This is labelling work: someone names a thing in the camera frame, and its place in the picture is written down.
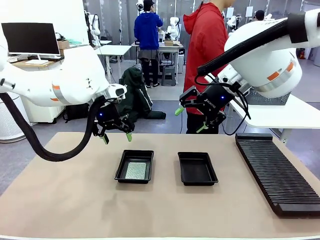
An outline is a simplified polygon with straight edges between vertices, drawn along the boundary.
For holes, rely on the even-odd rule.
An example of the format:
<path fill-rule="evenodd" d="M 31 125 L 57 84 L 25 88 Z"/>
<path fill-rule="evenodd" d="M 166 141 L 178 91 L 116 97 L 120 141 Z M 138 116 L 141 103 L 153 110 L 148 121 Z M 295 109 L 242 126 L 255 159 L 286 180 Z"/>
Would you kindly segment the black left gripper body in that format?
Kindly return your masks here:
<path fill-rule="evenodd" d="M 101 107 L 95 114 L 93 129 L 98 130 L 98 126 L 104 130 L 122 130 L 120 115 L 114 103 Z"/>

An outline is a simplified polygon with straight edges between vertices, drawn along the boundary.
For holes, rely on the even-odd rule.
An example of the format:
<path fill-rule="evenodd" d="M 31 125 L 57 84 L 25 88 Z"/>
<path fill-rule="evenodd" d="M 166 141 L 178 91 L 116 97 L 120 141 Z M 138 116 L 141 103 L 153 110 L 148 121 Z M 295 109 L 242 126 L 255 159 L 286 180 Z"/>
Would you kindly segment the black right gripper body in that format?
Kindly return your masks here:
<path fill-rule="evenodd" d="M 206 117 L 215 118 L 235 96 L 221 85 L 211 85 L 199 95 L 199 111 Z"/>

